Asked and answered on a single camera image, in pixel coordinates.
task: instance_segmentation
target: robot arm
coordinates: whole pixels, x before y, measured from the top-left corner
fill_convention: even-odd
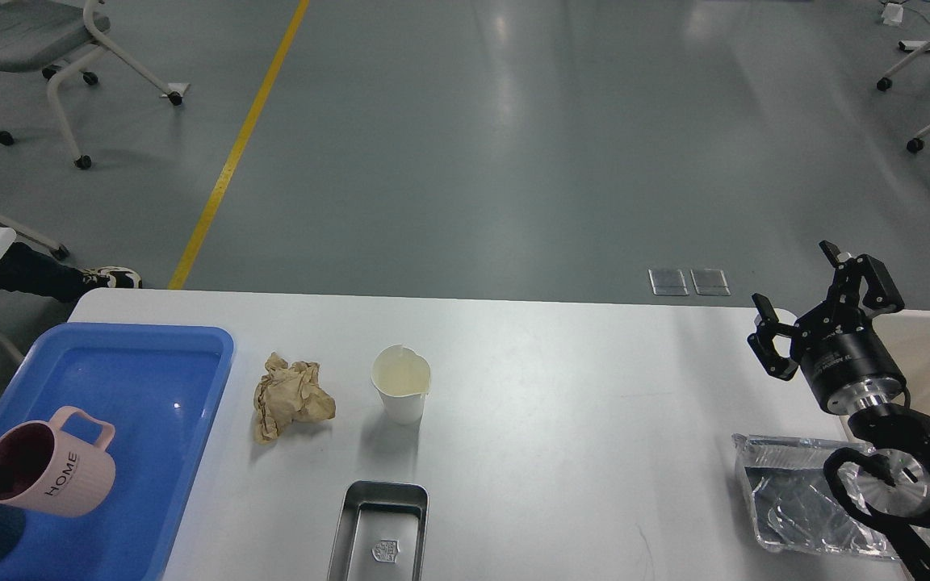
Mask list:
[[[835,269],[827,298],[794,324],[783,324],[769,299],[753,295],[760,316],[748,343],[774,378],[791,379],[802,369],[820,409],[848,415],[852,434],[878,450],[865,456],[838,449],[823,466],[827,485],[853,519],[889,538],[916,580],[930,581],[930,548],[911,528],[930,529],[930,416],[909,408],[907,379],[871,324],[879,314],[901,310],[903,300],[880,261],[841,253],[826,241],[820,248]],[[774,346],[778,336],[791,339],[788,357]],[[904,403],[894,403],[900,394]],[[853,484],[867,512],[838,477],[846,463],[861,468]]]

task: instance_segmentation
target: paper cup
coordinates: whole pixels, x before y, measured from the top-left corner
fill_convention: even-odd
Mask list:
[[[372,385],[391,420],[413,424],[421,418],[429,393],[429,363],[403,345],[387,347],[372,364]]]

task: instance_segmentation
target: metal tray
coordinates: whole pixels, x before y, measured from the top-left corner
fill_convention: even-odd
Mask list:
[[[329,581],[418,581],[429,494],[414,484],[358,481],[346,490]]]

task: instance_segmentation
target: shoe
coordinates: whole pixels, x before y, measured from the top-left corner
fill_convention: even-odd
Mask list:
[[[141,276],[124,267],[99,267],[82,269],[82,281],[88,290],[92,288],[141,288]]]

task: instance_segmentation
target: person's leg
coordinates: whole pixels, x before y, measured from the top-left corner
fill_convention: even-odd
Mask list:
[[[88,286],[80,270],[14,242],[0,260],[0,291],[21,291],[70,302],[87,293]]]
[[[141,288],[141,277],[123,267],[84,271],[70,268],[21,242],[12,243],[0,260],[0,291],[19,291],[69,303],[99,287]]]

